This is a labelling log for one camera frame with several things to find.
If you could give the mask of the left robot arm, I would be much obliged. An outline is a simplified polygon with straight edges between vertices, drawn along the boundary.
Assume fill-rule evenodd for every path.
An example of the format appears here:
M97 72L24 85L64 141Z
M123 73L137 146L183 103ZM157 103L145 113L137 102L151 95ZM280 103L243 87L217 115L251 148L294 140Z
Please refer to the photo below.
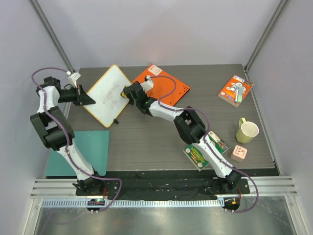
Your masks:
M59 103L71 102L76 106L95 104L81 85L62 89L59 79L47 77L36 90L40 97L38 111L30 116L30 121L46 148L51 148L67 161L74 170L77 182L73 185L81 193L100 195L104 183L100 175L83 157L75 143L75 133L67 118L59 108Z

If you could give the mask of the yellow-framed whiteboard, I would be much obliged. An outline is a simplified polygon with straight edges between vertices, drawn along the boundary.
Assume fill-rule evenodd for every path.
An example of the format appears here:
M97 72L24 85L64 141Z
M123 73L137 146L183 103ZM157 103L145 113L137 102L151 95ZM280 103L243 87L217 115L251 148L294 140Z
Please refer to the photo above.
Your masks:
M104 127L109 128L129 103L121 93L130 80L123 71L113 64L89 89L87 95L95 103L84 108Z

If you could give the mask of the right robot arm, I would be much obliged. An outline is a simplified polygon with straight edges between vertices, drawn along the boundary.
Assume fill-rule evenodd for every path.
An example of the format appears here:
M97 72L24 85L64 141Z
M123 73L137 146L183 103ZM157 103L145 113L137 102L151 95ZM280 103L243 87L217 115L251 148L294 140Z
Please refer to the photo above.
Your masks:
M149 97L139 82L124 87L122 96L128 98L129 103L136 105L143 114L172 122L180 138L186 144L195 147L209 161L220 179L224 192L233 193L238 188L241 173L210 142L209 130L199 117L198 111L190 106L176 108L164 104L159 99Z

